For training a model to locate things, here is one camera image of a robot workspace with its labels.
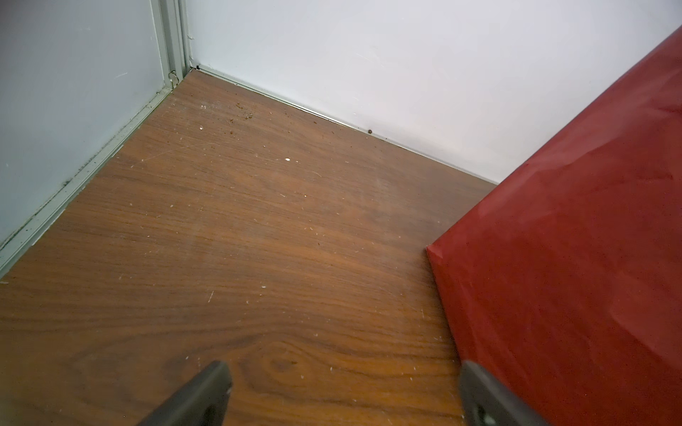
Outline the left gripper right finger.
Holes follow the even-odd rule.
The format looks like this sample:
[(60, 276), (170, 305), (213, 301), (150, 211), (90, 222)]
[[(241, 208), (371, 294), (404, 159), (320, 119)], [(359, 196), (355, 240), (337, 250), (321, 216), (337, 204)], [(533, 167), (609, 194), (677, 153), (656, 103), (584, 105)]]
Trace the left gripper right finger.
[(470, 360), (462, 364), (458, 390), (467, 425), (549, 425), (487, 369)]

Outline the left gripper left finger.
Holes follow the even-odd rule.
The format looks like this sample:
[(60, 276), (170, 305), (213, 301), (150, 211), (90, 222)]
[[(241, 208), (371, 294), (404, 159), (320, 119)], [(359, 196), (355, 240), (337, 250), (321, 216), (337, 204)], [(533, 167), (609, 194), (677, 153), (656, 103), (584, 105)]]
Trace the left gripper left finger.
[(223, 424), (233, 380), (227, 363), (214, 360), (185, 383), (139, 426), (184, 426)]

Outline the red paper bag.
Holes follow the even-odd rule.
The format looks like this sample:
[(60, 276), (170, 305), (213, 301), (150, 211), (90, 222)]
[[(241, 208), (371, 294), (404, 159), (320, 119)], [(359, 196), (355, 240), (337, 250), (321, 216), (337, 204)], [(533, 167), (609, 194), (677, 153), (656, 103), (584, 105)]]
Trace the red paper bag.
[(426, 253), (461, 363), (549, 425), (680, 424), (680, 32)]

